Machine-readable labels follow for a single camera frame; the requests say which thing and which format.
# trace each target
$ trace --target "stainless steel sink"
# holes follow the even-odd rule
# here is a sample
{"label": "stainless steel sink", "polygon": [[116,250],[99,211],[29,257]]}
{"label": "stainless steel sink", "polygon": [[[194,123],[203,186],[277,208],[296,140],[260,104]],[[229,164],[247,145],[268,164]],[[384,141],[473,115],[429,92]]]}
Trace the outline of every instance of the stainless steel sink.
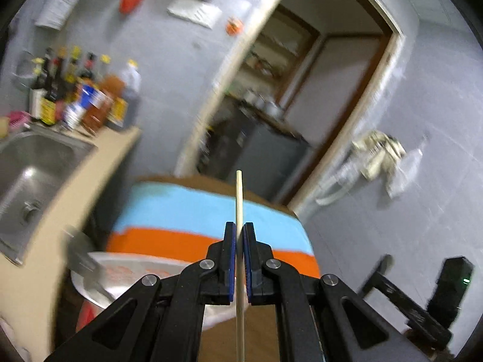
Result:
{"label": "stainless steel sink", "polygon": [[50,201],[95,146],[31,125],[0,141],[0,251],[21,265]]}

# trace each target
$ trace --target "doorway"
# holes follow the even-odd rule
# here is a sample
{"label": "doorway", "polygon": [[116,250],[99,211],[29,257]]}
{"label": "doorway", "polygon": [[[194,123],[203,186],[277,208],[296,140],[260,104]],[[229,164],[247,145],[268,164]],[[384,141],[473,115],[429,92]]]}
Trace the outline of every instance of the doorway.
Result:
{"label": "doorway", "polygon": [[362,0],[281,0],[209,120],[197,170],[287,205],[341,132],[392,31]]}

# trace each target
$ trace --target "door frame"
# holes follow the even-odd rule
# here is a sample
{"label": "door frame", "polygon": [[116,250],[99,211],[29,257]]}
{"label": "door frame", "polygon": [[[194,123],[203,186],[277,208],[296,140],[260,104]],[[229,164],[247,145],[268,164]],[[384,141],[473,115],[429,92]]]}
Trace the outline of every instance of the door frame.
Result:
{"label": "door frame", "polygon": [[[190,176],[196,172],[199,143],[204,136],[212,115],[214,115],[223,100],[224,89],[228,88],[232,82],[243,62],[243,58],[280,1],[260,1],[259,6],[254,9],[250,19],[246,23],[245,32],[239,36],[238,42],[224,59],[216,75],[213,88],[198,113],[192,133],[178,157],[174,172],[175,176]],[[399,58],[402,56],[406,47],[405,40],[407,35],[403,33],[398,22],[381,0],[357,1],[363,5],[366,11],[375,19],[376,23],[381,26],[383,33],[390,39],[382,55],[382,59],[377,65],[374,74],[369,79],[356,107],[332,142],[330,148],[325,152],[325,156],[323,156],[320,163],[313,169],[313,172],[306,179],[300,190],[294,195],[290,203],[288,203],[288,207],[297,215],[304,211],[306,204],[313,194],[315,194],[317,181],[329,170],[329,166],[337,159],[337,156],[340,156],[345,151],[344,149],[347,148],[347,144],[351,142],[352,133],[358,127],[364,113],[369,110],[374,102],[381,98],[381,94],[387,86],[388,79],[392,77]]]}

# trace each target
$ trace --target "pink item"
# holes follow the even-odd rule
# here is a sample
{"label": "pink item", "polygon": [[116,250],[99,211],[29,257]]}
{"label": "pink item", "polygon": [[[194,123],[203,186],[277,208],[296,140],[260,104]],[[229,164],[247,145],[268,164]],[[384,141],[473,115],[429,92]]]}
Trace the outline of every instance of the pink item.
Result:
{"label": "pink item", "polygon": [[10,119],[9,130],[15,132],[23,127],[24,124],[30,122],[30,114],[26,111],[12,111],[8,118]]}

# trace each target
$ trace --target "countertop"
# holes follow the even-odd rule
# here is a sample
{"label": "countertop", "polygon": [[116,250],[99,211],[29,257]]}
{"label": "countertop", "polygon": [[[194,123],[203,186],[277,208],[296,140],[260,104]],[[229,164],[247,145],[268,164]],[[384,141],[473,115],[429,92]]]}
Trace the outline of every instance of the countertop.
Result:
{"label": "countertop", "polygon": [[28,244],[23,266],[0,255],[0,315],[13,327],[16,343],[25,347],[33,362],[42,362],[52,351],[54,314],[59,285],[65,270],[66,226],[83,224],[111,175],[139,138],[132,127],[124,132],[102,128],[94,148],[62,186]]}

